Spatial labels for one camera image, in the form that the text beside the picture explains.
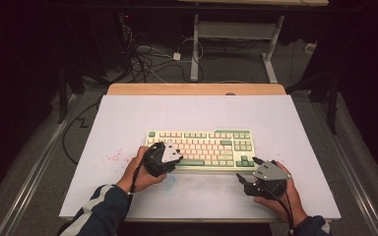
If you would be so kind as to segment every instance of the sleeve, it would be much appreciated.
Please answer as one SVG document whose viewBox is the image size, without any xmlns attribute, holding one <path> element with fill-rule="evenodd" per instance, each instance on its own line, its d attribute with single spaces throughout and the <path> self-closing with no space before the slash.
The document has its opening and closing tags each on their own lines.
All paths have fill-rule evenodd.
<svg viewBox="0 0 378 236">
<path fill-rule="evenodd" d="M 308 216 L 293 229 L 295 236 L 332 236 L 330 225 L 321 215 Z"/>
<path fill-rule="evenodd" d="M 127 196 L 122 189 L 116 185 L 100 186 L 61 236 L 115 235 L 116 221 L 126 215 L 127 205 Z"/>
</svg>

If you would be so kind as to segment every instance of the mechanical keyboard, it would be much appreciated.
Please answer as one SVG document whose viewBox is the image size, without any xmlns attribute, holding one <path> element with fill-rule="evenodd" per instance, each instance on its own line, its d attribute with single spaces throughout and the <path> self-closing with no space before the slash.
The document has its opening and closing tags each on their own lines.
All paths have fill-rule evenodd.
<svg viewBox="0 0 378 236">
<path fill-rule="evenodd" d="M 246 130 L 150 131 L 146 145 L 172 140 L 183 159 L 176 170 L 255 171 L 253 137 Z"/>
</svg>

